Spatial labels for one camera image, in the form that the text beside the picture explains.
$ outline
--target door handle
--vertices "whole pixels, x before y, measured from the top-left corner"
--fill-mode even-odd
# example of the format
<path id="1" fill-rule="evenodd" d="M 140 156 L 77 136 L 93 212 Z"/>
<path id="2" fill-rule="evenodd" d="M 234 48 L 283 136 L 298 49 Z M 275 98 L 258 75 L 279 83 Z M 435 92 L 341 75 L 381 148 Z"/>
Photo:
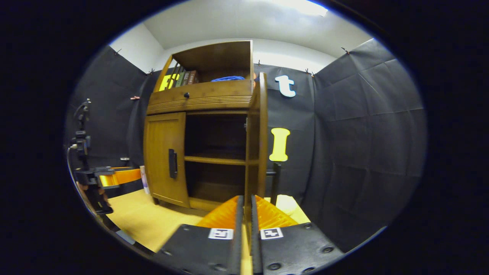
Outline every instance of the door handle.
<path id="1" fill-rule="evenodd" d="M 168 168 L 170 170 L 170 178 L 176 179 L 178 173 L 177 154 L 173 149 L 168 150 Z"/>

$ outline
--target cabinet door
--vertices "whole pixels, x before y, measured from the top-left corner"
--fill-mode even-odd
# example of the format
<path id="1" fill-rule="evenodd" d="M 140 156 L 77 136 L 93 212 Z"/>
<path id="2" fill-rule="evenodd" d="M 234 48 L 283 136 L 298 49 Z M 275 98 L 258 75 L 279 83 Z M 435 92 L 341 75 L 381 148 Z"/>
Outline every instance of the cabinet door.
<path id="1" fill-rule="evenodd" d="M 144 165 L 153 197 L 190 207 L 185 182 L 185 112 L 146 117 Z"/>
<path id="2" fill-rule="evenodd" d="M 251 196 L 265 196 L 268 154 L 267 75 L 259 74 L 248 110 L 246 122 L 246 175 L 244 190 L 244 220 L 251 242 Z"/>

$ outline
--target wooden cabinet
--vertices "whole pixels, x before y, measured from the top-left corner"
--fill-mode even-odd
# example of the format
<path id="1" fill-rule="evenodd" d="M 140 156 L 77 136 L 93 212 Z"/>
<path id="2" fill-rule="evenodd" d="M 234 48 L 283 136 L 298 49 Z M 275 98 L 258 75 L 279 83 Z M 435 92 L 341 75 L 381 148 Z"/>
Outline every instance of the wooden cabinet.
<path id="1" fill-rule="evenodd" d="M 251 41 L 228 42 L 169 58 L 144 130 L 148 187 L 155 199 L 212 210 L 236 195 L 265 195 L 266 76 L 260 73 L 253 89 L 251 49 Z M 197 70 L 200 83 L 160 91 L 173 59 L 187 71 Z M 210 82 L 232 75 L 245 80 Z"/>

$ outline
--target drawer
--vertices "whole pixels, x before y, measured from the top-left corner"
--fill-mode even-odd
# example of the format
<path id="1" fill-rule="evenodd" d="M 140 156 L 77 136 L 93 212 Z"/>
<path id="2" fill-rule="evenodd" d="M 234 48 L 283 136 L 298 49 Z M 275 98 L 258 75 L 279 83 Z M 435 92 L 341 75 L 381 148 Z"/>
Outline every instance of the drawer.
<path id="1" fill-rule="evenodd" d="M 248 108 L 252 80 L 202 82 L 154 92 L 147 115 L 206 109 Z"/>

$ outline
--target wooden floor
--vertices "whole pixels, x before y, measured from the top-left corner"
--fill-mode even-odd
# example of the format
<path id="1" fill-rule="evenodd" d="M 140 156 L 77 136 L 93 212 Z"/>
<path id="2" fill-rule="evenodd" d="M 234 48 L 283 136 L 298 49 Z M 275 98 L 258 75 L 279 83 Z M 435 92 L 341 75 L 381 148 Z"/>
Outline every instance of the wooden floor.
<path id="1" fill-rule="evenodd" d="M 143 189 L 111 198 L 109 203 L 114 213 L 107 217 L 127 235 L 153 252 L 157 252 L 181 224 L 196 225 L 208 213 L 165 202 L 155 205 L 151 196 Z M 279 195 L 276 206 L 300 224 L 310 222 L 290 196 Z M 246 234 L 243 236 L 241 274 L 251 275 L 248 241 Z"/>

